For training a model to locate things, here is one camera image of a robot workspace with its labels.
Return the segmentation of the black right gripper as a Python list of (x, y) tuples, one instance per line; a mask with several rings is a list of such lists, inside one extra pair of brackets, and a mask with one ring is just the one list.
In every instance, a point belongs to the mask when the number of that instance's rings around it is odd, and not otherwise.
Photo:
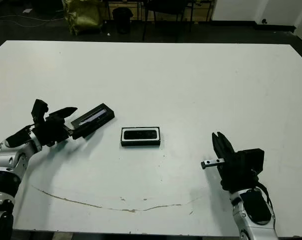
[(213, 132), (211, 138), (217, 158), (202, 161), (202, 169), (217, 167), (222, 189), (230, 193), (255, 188), (258, 175), (263, 171), (264, 151), (254, 148), (235, 152), (221, 132)]

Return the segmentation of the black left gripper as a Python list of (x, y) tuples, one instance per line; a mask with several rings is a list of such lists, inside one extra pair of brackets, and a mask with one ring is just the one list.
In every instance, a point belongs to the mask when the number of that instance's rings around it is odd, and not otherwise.
[(60, 143), (69, 137), (74, 140), (82, 137), (83, 129), (70, 129), (65, 125), (65, 118), (71, 116), (78, 108), (65, 107), (50, 113), (48, 104), (41, 99), (36, 99), (31, 111), (34, 122), (32, 132), (42, 146), (52, 147), (55, 143)]

